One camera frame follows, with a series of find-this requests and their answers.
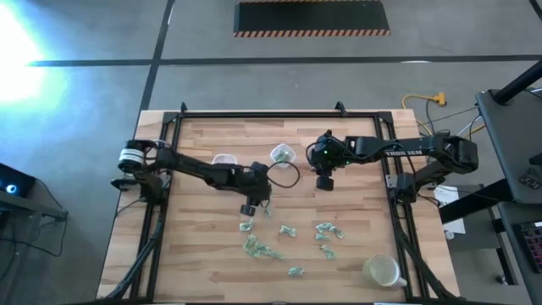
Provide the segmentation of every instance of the wooden table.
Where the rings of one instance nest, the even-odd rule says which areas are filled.
[[[416,137],[413,111],[392,110],[398,138]],[[163,111],[141,113],[136,138],[158,139]],[[241,195],[216,191],[202,180],[176,173],[169,199],[155,302],[393,302],[404,300],[402,290],[379,289],[361,275],[363,262],[379,253],[396,257],[383,173],[380,163],[351,165],[334,172],[335,190],[320,191],[310,171],[305,147],[327,129],[334,136],[374,136],[372,119],[183,119],[178,151],[211,162],[218,153],[231,153],[238,164],[271,164],[270,151],[280,143],[294,148],[301,171],[291,189],[273,186],[271,211],[265,219],[259,208],[253,234],[285,255],[283,260],[252,258],[242,249],[247,221],[239,209]],[[424,158],[413,158],[416,167]],[[295,178],[293,169],[272,169],[283,184]],[[119,207],[132,202],[138,191],[123,194]],[[98,297],[107,295],[124,276],[136,256],[144,204],[127,208],[114,223]],[[448,290],[458,295],[437,208],[422,198],[413,204],[422,254]],[[343,240],[315,241],[315,225],[332,221],[346,233]],[[297,237],[279,234],[281,225],[297,228]],[[328,244],[337,259],[319,250]],[[288,269],[301,266],[301,278]],[[141,293],[147,286],[144,269]],[[410,263],[414,291],[415,272]]]

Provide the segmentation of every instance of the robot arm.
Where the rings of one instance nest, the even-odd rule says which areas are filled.
[[[156,149],[156,159],[147,164],[146,152]],[[241,213],[253,216],[255,206],[269,200],[271,185],[268,182],[268,166],[258,162],[250,167],[236,164],[207,164],[195,158],[177,153],[171,147],[154,141],[130,140],[122,150],[119,168],[126,174],[134,175],[141,185],[142,196],[150,200],[162,197],[163,181],[154,174],[161,169],[175,170],[205,181],[217,190],[234,191],[245,195],[246,204]]]
[[[459,136],[435,135],[425,138],[379,140],[373,136],[347,136],[341,141],[331,130],[320,136],[310,151],[308,162],[319,176],[316,187],[333,190],[332,171],[348,164],[377,162],[381,158],[430,156],[436,161],[416,171],[399,174],[391,181],[394,196],[416,201],[419,189],[428,183],[440,184],[450,173],[466,174],[478,167],[475,143]]]

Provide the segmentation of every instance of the black mat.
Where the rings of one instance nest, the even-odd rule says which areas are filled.
[[[389,34],[380,1],[248,0],[235,5],[235,37]]]

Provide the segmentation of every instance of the metal frame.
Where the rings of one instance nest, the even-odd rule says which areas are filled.
[[[289,112],[289,111],[270,111],[270,112],[186,112],[186,106],[184,103],[182,103],[181,110],[179,112],[166,112],[163,115],[163,123],[162,123],[162,129],[160,131],[160,139],[166,140],[168,133],[169,133],[169,126],[170,124],[174,123],[174,134],[172,139],[172,147],[177,147],[179,140],[180,140],[180,129],[182,126],[182,120],[183,119],[212,119],[212,118],[348,118],[348,119],[372,119],[374,122],[374,128],[376,131],[376,136],[380,139],[384,138],[384,132],[383,132],[383,125],[388,129],[388,137],[390,139],[395,139],[395,128],[393,123],[393,118],[391,115],[391,112],[346,112],[344,105],[341,102],[338,102],[335,106],[335,109],[338,109],[338,111],[332,110],[332,111],[303,111],[303,112]],[[381,160],[382,166],[383,166],[383,177],[386,175],[390,175],[390,163],[387,158],[383,158]],[[402,163],[401,158],[394,158],[394,164],[395,164],[395,171],[397,173],[402,173]],[[403,288],[405,293],[405,298],[407,302],[417,302],[417,303],[425,303],[425,302],[431,302],[431,303],[450,303],[451,300],[447,298],[443,299],[433,299],[430,298],[429,295],[429,289],[428,289],[428,282],[425,280],[423,276],[422,269],[419,268],[416,264],[414,265],[416,274],[418,276],[418,286],[420,290],[420,297],[415,297],[412,292],[412,283],[410,279],[410,275],[408,272],[408,265],[407,265],[407,257],[405,254],[405,247],[404,242],[408,242],[410,244],[410,248],[413,249],[413,251],[420,257],[421,259],[421,252],[418,244],[418,236],[416,234],[416,226],[414,224],[414,218],[412,215],[412,208],[410,205],[404,205],[405,210],[405,219],[406,227],[408,231],[408,241],[406,241],[405,238],[400,238],[400,236],[405,236],[405,233],[402,231],[402,228],[400,225],[398,225],[393,217],[394,215],[397,215],[397,206],[390,198],[390,188],[387,186],[387,184],[384,183],[384,187],[386,189],[386,193],[388,194],[388,204],[390,207],[390,215],[391,215],[391,224],[394,231],[394,237],[395,237],[395,247],[397,251],[397,257],[398,257],[398,263],[401,269],[401,273],[404,275],[408,285]],[[169,191],[170,186],[166,189],[166,198],[163,202],[161,202],[160,206],[160,212],[159,212],[159,218],[166,218],[167,212],[168,212],[168,204],[169,204]],[[139,244],[139,251],[138,254],[141,252],[141,249],[147,244],[150,229],[151,229],[151,223],[152,223],[152,214],[154,212],[155,205],[147,205],[143,225],[141,228],[141,238],[140,238],[140,244]],[[160,237],[158,238],[158,242],[156,243],[152,255],[152,261],[151,261],[151,272],[149,274],[149,280],[146,288],[145,296],[140,296],[140,290],[141,290],[141,271],[138,271],[137,276],[134,278],[132,284],[131,284],[131,290],[129,298],[127,299],[99,299],[95,302],[91,302],[93,304],[99,303],[99,304],[124,304],[124,303],[149,303],[153,302],[154,298],[154,290],[156,287],[156,280],[158,277],[158,265],[160,260],[160,250],[162,247],[162,237],[163,237],[163,229],[160,233]],[[458,301],[461,301],[461,303],[465,304],[475,304],[475,302],[466,302],[460,299],[457,299]]]

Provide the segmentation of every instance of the gray floor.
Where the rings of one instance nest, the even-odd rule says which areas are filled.
[[[231,36],[234,2],[177,0],[163,57],[510,55],[542,50],[542,24],[527,1],[385,0],[389,38],[245,40]],[[165,3],[0,2],[0,24],[17,22],[0,26],[0,36],[14,41],[0,50],[0,64],[9,64],[2,61],[6,55],[21,55],[19,60],[151,58]],[[348,108],[398,108],[406,94],[445,92],[449,104],[430,108],[437,119],[471,108],[476,92],[501,87],[532,64],[161,67],[150,109],[177,109],[181,102],[190,109],[331,108],[336,101]],[[70,216],[63,256],[32,252],[14,303],[82,302],[96,295],[119,196],[109,181],[119,176],[119,149],[133,135],[148,71],[148,67],[0,70],[0,142],[16,143],[0,150],[0,162],[44,180]],[[408,104],[426,120],[424,101]],[[476,115],[471,111],[445,119],[435,128],[458,132]],[[473,140],[479,146],[479,170],[451,175],[448,183],[490,183],[502,177],[486,132],[475,134]],[[44,232],[37,242],[56,249],[60,229]],[[493,252],[451,251],[464,297],[510,304],[528,300],[521,287],[492,281],[501,272]]]

